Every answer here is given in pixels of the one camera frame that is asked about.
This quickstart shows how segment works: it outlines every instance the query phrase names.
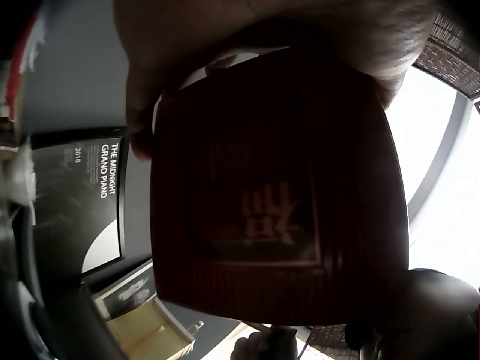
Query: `engraved logo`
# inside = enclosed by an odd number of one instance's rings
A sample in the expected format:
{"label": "engraved logo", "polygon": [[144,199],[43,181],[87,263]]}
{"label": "engraved logo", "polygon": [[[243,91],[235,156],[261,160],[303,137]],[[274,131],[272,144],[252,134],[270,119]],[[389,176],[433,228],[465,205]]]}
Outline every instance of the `engraved logo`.
{"label": "engraved logo", "polygon": [[290,201],[288,183],[282,182],[275,187],[279,203],[274,202],[273,184],[267,184],[262,190],[245,192],[242,197],[242,214],[246,217],[245,235],[247,245],[260,241],[281,241],[294,245],[290,231],[298,229],[289,223],[290,215],[298,202]]}

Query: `wicker chair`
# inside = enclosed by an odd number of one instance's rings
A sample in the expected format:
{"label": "wicker chair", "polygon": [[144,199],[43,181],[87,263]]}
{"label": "wicker chair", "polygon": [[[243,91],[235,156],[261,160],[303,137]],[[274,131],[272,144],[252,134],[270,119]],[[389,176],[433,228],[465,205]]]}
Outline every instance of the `wicker chair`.
{"label": "wicker chair", "polygon": [[479,53],[478,42],[439,12],[425,49],[413,66],[474,100],[480,97]]}

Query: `finger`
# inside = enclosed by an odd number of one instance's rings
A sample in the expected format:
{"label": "finger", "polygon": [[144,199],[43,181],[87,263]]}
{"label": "finger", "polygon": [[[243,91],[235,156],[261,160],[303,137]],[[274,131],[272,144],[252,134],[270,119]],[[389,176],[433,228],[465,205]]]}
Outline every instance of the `finger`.
{"label": "finger", "polygon": [[162,93],[161,76],[155,71],[130,65],[126,88],[125,117],[132,151],[140,161],[152,154],[154,107]]}
{"label": "finger", "polygon": [[248,360],[248,340],[246,337],[237,340],[230,355],[230,360]]}
{"label": "finger", "polygon": [[266,335],[260,332],[251,333],[248,337],[248,351],[250,353],[258,353],[258,349],[262,340],[265,340]]}

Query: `black frame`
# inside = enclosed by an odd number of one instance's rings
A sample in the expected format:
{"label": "black frame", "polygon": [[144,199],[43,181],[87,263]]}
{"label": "black frame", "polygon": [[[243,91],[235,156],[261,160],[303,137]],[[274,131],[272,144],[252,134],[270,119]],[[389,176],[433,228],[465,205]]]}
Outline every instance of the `black frame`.
{"label": "black frame", "polygon": [[125,232],[124,232],[123,208],[124,208],[124,199],[125,199],[125,174],[127,171],[128,150],[130,147],[129,141],[125,135],[126,135],[126,131],[124,127],[115,127],[115,128],[78,129],[78,130],[68,130],[63,132],[50,132],[45,134],[34,135],[30,138],[30,144],[31,144],[32,150],[50,147],[50,146],[65,145],[65,144],[70,144],[70,143],[80,142],[80,141],[121,138],[120,151],[119,151],[120,161],[118,166],[119,181],[117,182],[117,231],[119,234],[120,256],[100,266],[90,269],[85,273],[80,274],[81,278],[85,278],[93,273],[96,273],[97,271],[103,270],[109,267],[110,265],[115,264],[125,258]]}

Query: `hand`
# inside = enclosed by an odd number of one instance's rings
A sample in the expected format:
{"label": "hand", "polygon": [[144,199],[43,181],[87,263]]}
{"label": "hand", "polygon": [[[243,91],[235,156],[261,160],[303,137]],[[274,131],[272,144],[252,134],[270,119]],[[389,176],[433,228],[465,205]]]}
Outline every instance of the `hand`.
{"label": "hand", "polygon": [[434,10],[433,0],[114,0],[133,152],[150,159],[155,103],[195,70],[301,38],[374,77],[387,107],[423,50]]}
{"label": "hand", "polygon": [[274,326],[269,330],[251,333],[235,343],[231,360],[296,360],[297,331],[290,327]]}

